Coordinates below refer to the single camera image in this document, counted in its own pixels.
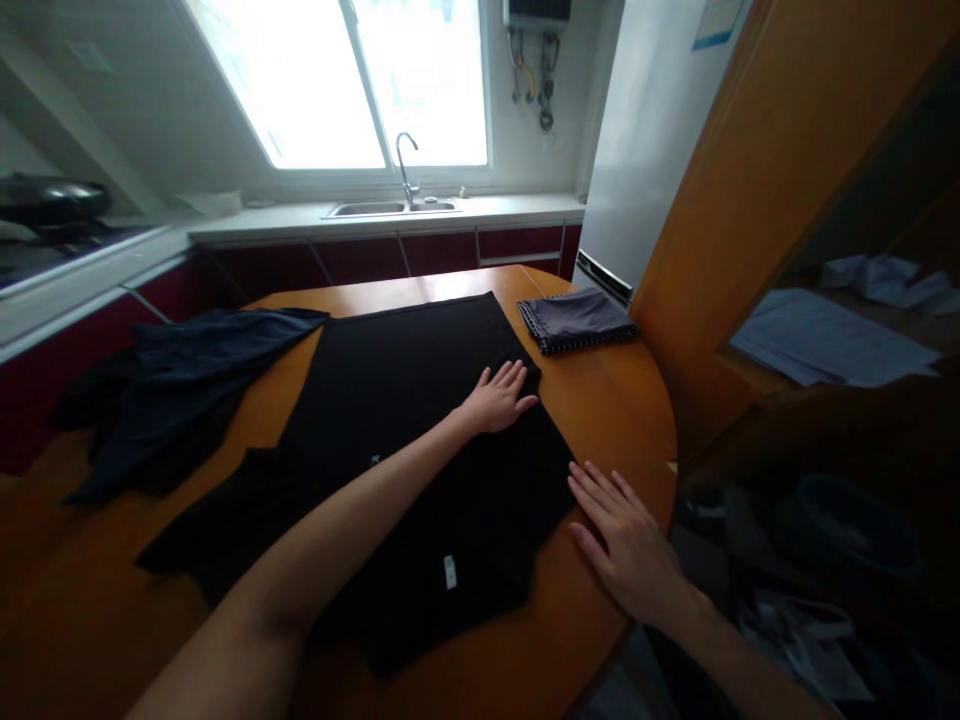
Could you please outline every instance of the red cabinet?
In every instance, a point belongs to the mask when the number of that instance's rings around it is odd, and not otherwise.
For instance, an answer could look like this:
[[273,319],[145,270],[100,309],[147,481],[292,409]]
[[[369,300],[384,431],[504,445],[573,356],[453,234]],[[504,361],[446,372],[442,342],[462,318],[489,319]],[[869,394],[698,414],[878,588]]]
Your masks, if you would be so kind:
[[482,230],[480,258],[511,257],[560,252],[563,228],[517,228],[515,230]]
[[479,267],[477,240],[472,232],[401,237],[400,241],[413,276],[476,270]]
[[60,391],[132,344],[132,323],[160,319],[123,295],[0,365],[0,472],[21,475],[57,434],[46,419]]
[[244,304],[244,298],[239,297],[220,269],[199,250],[136,291],[173,322],[189,320],[214,308]]
[[551,275],[557,274],[557,266],[560,264],[560,258],[550,258],[548,260],[520,260],[517,263],[493,263],[484,267],[500,267],[501,265],[526,265],[527,267],[543,270]]
[[573,269],[577,266],[577,251],[580,249],[580,231],[582,225],[567,225],[563,235],[563,255],[560,257],[560,277],[573,279]]
[[309,290],[330,284],[306,241],[210,248],[210,252],[251,301],[275,292]]
[[334,285],[407,277],[407,265],[394,237],[316,242],[314,248]]

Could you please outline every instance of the right hand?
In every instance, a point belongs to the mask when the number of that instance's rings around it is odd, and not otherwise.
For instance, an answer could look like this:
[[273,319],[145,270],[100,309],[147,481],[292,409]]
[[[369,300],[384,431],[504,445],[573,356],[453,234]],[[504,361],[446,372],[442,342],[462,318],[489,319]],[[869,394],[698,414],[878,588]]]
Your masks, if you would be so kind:
[[508,362],[492,378],[490,375],[490,368],[486,368],[473,392],[454,410],[455,417],[474,435],[506,430],[539,402],[536,395],[518,399],[527,379],[522,360]]
[[567,481],[607,544],[580,523],[570,530],[620,606],[638,622],[674,636],[709,600],[683,576],[657,521],[617,472],[611,483],[591,462],[570,463]]

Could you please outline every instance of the stove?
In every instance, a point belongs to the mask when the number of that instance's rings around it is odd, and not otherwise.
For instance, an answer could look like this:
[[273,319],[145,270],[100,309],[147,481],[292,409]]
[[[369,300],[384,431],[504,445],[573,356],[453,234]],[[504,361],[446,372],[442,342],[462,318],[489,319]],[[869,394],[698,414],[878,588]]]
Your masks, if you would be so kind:
[[114,228],[92,221],[31,240],[0,238],[0,298],[46,282],[107,251],[164,230],[159,225]]

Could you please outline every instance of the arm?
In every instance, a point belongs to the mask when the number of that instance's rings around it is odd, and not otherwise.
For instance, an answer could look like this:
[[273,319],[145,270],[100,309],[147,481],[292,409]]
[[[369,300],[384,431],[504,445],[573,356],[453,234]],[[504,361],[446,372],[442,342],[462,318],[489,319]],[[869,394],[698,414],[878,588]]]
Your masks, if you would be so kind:
[[475,435],[537,404],[517,400],[519,360],[483,371],[463,405],[341,488],[240,579],[130,712],[130,718],[266,718],[286,712],[307,634],[417,496]]
[[580,523],[570,530],[620,606],[682,647],[746,717],[833,717],[687,581],[676,553],[627,481],[614,471],[610,482],[589,462],[586,469],[570,463],[568,482],[607,550]]

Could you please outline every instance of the white refrigerator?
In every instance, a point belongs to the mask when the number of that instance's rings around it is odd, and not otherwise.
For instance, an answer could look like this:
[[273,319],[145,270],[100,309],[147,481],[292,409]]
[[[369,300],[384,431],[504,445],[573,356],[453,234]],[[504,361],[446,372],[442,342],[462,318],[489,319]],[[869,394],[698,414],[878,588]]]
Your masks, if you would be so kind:
[[626,0],[575,284],[629,306],[751,2]]

